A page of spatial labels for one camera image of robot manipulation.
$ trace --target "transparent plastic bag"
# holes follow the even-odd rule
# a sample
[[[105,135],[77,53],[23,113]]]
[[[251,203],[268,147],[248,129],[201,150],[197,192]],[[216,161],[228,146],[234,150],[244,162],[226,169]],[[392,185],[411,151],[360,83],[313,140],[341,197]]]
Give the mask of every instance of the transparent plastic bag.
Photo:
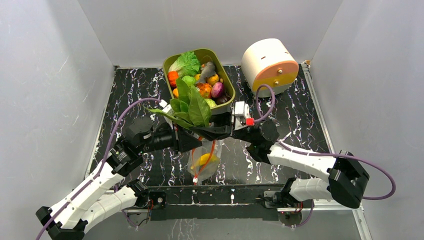
[[[195,185],[201,185],[202,181],[217,172],[223,149],[222,140],[209,141],[202,139],[201,142],[202,146],[190,151],[187,165],[188,172],[193,176]]]

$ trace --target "white and orange container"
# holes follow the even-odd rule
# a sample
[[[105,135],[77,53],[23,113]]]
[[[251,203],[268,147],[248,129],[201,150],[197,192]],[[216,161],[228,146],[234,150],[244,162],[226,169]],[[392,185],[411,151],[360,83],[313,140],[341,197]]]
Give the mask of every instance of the white and orange container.
[[[253,43],[244,52],[241,70],[254,95],[262,84],[271,86],[277,95],[295,81],[299,64],[280,40],[268,38]],[[270,91],[265,87],[258,93],[259,98],[270,96]]]

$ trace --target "green cabbage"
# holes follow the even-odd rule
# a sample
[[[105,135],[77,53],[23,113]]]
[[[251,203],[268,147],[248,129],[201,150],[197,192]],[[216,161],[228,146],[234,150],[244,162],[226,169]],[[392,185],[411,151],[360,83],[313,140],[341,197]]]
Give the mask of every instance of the green cabbage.
[[[168,72],[176,71],[180,78],[194,76],[200,70],[200,61],[193,51],[184,52],[169,67]]]

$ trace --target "black marble table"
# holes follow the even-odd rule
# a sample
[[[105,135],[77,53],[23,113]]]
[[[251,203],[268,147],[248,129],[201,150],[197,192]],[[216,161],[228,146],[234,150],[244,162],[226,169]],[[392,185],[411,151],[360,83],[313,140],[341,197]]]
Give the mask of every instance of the black marble table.
[[[239,65],[224,67],[235,89],[235,100],[245,101],[251,106],[253,117],[258,118],[252,94]],[[171,95],[161,68],[118,69],[110,92],[96,153],[91,171],[102,159],[110,133],[119,115],[134,101],[151,97],[169,102]],[[260,99],[260,110],[266,112],[269,98]],[[276,96],[275,108],[270,119],[275,122],[280,137],[291,132],[286,143],[316,152],[328,152],[329,148],[318,118],[313,99],[308,89],[302,68],[297,80],[285,92]],[[116,140],[123,124],[131,119],[149,115],[144,107],[155,108],[157,103],[145,102],[130,110],[118,128]],[[162,116],[154,116],[156,125],[165,122]],[[221,162],[217,172],[202,182],[204,185],[234,184],[284,184],[288,178],[306,179],[308,174],[290,167],[269,165],[254,161],[245,149],[246,142],[227,138],[222,148]],[[144,163],[134,170],[125,182],[139,179],[147,186],[186,186],[193,184],[193,177],[187,171],[188,152],[174,153],[164,149],[143,155]]]

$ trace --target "green basket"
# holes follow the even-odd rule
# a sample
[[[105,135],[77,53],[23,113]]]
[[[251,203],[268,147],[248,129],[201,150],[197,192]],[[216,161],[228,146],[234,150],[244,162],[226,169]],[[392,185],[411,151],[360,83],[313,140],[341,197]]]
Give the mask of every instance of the green basket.
[[[236,92],[234,90],[233,85],[230,82],[230,79],[227,76],[227,73],[224,70],[223,65],[221,64],[220,60],[218,60],[217,55],[212,50],[209,50],[206,48],[196,49],[196,50],[193,50],[193,52],[196,55],[197,59],[199,59],[200,64],[206,64],[207,62],[210,62],[210,61],[212,61],[215,64],[215,67],[216,67],[215,72],[222,79],[225,92],[231,97],[228,102],[211,107],[210,109],[212,111],[212,115],[223,114],[223,113],[231,111],[231,102],[234,100],[234,97],[236,96]],[[170,69],[171,65],[177,60],[177,58],[180,55],[181,53],[174,56],[170,56],[163,62],[163,72],[165,75],[166,84],[168,85],[169,93],[171,94],[171,98],[174,98],[174,95],[172,93],[170,82],[168,81],[168,70]]]

